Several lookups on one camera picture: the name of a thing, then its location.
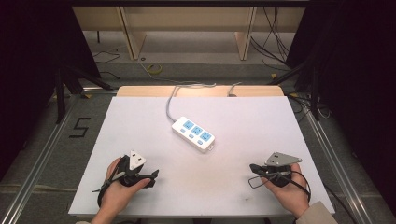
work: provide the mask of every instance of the power cord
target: power cord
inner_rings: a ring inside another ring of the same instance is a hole
[[[300,123],[300,121],[306,116],[306,114],[307,114],[308,112],[311,111],[312,105],[310,104],[309,98],[301,97],[301,96],[296,96],[296,95],[295,95],[295,94],[298,94],[298,93],[306,93],[306,92],[302,92],[302,91],[300,91],[300,92],[298,92],[298,91],[293,91],[293,92],[285,93],[285,95],[286,95],[289,99],[291,99],[292,101],[295,101],[295,102],[297,102],[297,103],[300,104],[300,106],[301,106],[300,110],[298,110],[298,111],[293,111],[295,114],[302,112],[304,107],[307,108],[307,110],[305,111],[305,114],[298,120],[298,122]],[[329,109],[328,114],[327,114],[327,115],[324,115],[323,112],[322,112],[321,110],[324,109],[324,108],[327,108],[327,106],[320,106],[319,102],[320,102],[320,98],[318,98],[318,104],[317,104],[317,109],[318,109],[319,114],[320,114],[323,118],[328,119],[328,118],[330,117],[332,111]]]
[[[276,67],[273,67],[273,66],[267,64],[267,63],[265,62],[263,56],[265,56],[265,57],[267,57],[267,58],[275,59],[275,60],[279,61],[280,63],[286,65],[285,62],[283,62],[282,60],[280,60],[279,58],[277,58],[277,57],[276,57],[273,53],[271,53],[269,50],[267,50],[267,49],[265,49],[264,47],[260,46],[260,44],[259,44],[253,37],[251,37],[251,40],[253,41],[253,42],[250,42],[251,46],[252,46],[255,50],[257,50],[257,51],[262,55],[262,62],[264,63],[265,66],[270,67],[270,68],[273,68],[273,69],[276,69],[276,70],[279,70],[279,71],[289,72],[289,69],[276,68]]]
[[[241,84],[241,83],[242,83],[242,82],[234,83],[234,84],[230,87],[230,89],[228,90],[228,92],[227,92],[227,97],[235,96],[234,94],[231,94],[231,92],[233,91],[233,88],[234,88],[236,85],[239,85],[239,84]]]
[[[107,73],[107,74],[110,74],[111,76],[115,77],[116,79],[120,79],[120,77],[112,74],[111,72],[100,72],[100,73]]]
[[[354,224],[358,224],[358,221],[356,221],[356,219],[352,216],[352,214],[349,212],[349,210],[347,209],[345,204],[341,201],[341,199],[325,183],[323,183],[323,186],[326,190],[328,190],[332,194],[332,196],[334,196],[335,200],[337,200],[337,202],[339,202],[341,206],[343,206],[344,210],[346,210],[346,213],[349,215],[350,219],[352,219],[352,222]]]
[[[172,91],[172,94],[170,95],[168,101],[166,102],[166,116],[171,119],[173,122],[176,122],[177,120],[172,118],[172,116],[169,113],[169,105],[171,103],[171,100],[173,98],[173,96],[175,95],[176,90],[178,90],[179,88],[211,88],[211,87],[215,87],[216,83],[208,85],[208,84],[204,84],[204,83],[198,83],[198,84],[190,84],[190,85],[176,85]]]
[[[268,21],[268,24],[269,24],[270,28],[271,28],[270,34],[273,33],[274,37],[276,38],[277,49],[279,50],[279,54],[282,57],[283,61],[285,61],[285,57],[288,57],[288,53],[287,52],[289,52],[289,50],[285,47],[285,45],[283,44],[283,42],[282,42],[282,40],[280,38],[280,35],[277,32],[277,23],[278,23],[277,14],[278,14],[279,8],[278,7],[274,7],[274,21],[273,21],[272,25],[271,25],[270,19],[268,18],[268,14],[267,14],[267,12],[265,10],[265,7],[263,7],[262,10],[264,11],[265,17],[266,17],[266,19]]]
[[[298,175],[302,176],[304,181],[305,181],[305,183],[306,183],[306,185],[307,185],[307,187],[308,187],[308,189],[304,188],[303,186],[301,186],[300,184],[296,183],[292,179],[285,177],[285,175],[288,175],[289,173],[295,173],[295,174],[298,174]],[[269,178],[267,178],[267,181],[265,181],[264,183],[261,183],[259,186],[253,187],[252,184],[250,183],[250,181],[255,179],[255,178],[261,178],[261,177],[265,177],[265,178],[269,177]],[[311,201],[311,187],[309,186],[309,183],[308,183],[307,179],[305,178],[305,176],[303,174],[301,174],[300,172],[297,172],[297,171],[276,172],[276,173],[267,174],[267,175],[258,175],[258,176],[255,176],[253,178],[250,178],[248,180],[248,183],[249,183],[251,188],[256,189],[258,187],[261,187],[261,186],[265,185],[268,181],[271,181],[271,180],[277,179],[277,178],[282,178],[284,180],[287,180],[289,183],[295,185],[297,188],[302,190],[307,195],[308,202]]]
[[[96,57],[96,56],[98,56],[99,54],[102,54],[102,53],[106,53],[106,54],[110,54],[110,55],[115,55],[116,57],[115,57],[115,58],[112,58],[112,59],[110,59],[110,60],[107,60],[107,61],[105,61],[105,62],[96,62],[96,63],[109,63],[109,62],[111,62],[111,61],[114,61],[114,60],[118,59],[118,58],[121,56],[120,54],[116,54],[116,53],[110,53],[110,52],[107,52],[107,51],[100,51],[99,53],[92,55],[92,57],[94,58],[94,57]]]
[[[173,79],[154,77],[154,76],[151,75],[151,73],[148,71],[148,69],[142,63],[140,63],[140,66],[142,66],[142,68],[145,70],[145,72],[148,74],[148,76],[151,77],[154,80],[168,81],[168,82],[173,82],[173,83],[178,83],[178,84],[184,84],[184,83],[203,84],[203,83],[198,82],[198,81],[176,81],[176,80],[173,80]]]

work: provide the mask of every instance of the gray floor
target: gray floor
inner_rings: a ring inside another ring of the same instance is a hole
[[[238,58],[237,47],[231,33],[152,33],[148,34],[138,61],[131,61],[125,49],[123,36],[120,33],[101,33],[101,43],[96,42],[96,32],[85,33],[92,53],[107,51],[119,53],[120,57],[110,63],[98,63],[102,72],[111,72],[120,79],[110,74],[103,73],[103,81],[112,86],[122,85],[174,85],[175,83],[159,80],[166,78],[172,80],[194,80],[206,83],[241,85],[266,84],[271,80],[271,74],[279,76],[284,71],[266,67],[262,62],[261,55],[250,48],[246,61]],[[255,34],[256,40],[264,40],[265,34]],[[290,44],[292,34],[282,35],[286,45]],[[268,48],[277,52],[274,41]],[[114,58],[114,55],[101,53],[95,57],[97,62],[105,62]],[[279,68],[285,68],[273,60],[266,59],[266,63]],[[147,66],[156,63],[163,66],[163,72],[157,79],[149,77],[140,64]],[[292,78],[281,84],[284,92],[293,91]],[[81,80],[81,83],[89,88],[96,88],[91,83]],[[69,117],[57,143],[53,146],[49,160],[46,163],[35,189],[24,206],[18,223],[75,223],[77,217],[67,214],[68,208],[73,202],[75,190],[85,170],[85,166],[91,156],[93,145],[99,134],[101,125],[106,115],[106,110],[114,96],[114,93],[102,91],[89,91],[88,97],[76,95],[66,99],[71,108]],[[300,106],[290,101],[295,111]],[[14,197],[19,192],[20,186],[25,182],[30,171],[35,166],[35,161],[40,157],[48,139],[57,128],[56,100],[51,99],[48,107],[44,109],[35,131],[27,142],[26,149],[21,151],[14,161],[7,175],[0,183],[0,214],[4,216]],[[334,174],[322,145],[320,144],[305,112],[295,114],[296,119],[304,135],[305,142],[312,154],[314,162],[322,181],[329,186],[335,195],[350,210],[349,201]],[[90,118],[83,120],[80,125],[89,127],[83,138],[70,138],[70,135],[81,134],[82,130],[74,130],[78,118]],[[396,223],[396,219],[389,211],[381,195],[376,190],[370,178],[364,172],[359,160],[352,156],[352,152],[345,139],[342,130],[333,117],[321,118],[319,124],[325,130],[334,151],[346,170],[353,187],[357,190],[363,205],[372,220],[372,223]],[[338,223],[352,223],[345,209],[329,193],[336,213],[334,217]],[[291,217],[271,217],[272,223],[291,223]],[[190,219],[157,219],[145,220],[145,223],[192,223]],[[214,219],[212,223],[263,223],[261,218],[250,219]]]

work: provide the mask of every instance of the white board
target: white board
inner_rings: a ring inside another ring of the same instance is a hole
[[[249,165],[275,151],[301,158],[311,203],[332,204],[286,97],[175,97],[174,119],[187,117],[216,136],[206,154],[173,133],[167,97],[114,97],[78,186],[70,215],[92,217],[107,166],[137,151],[141,175],[159,169],[152,189],[140,190],[121,215],[131,217],[270,217],[290,213],[266,187],[252,189]]]

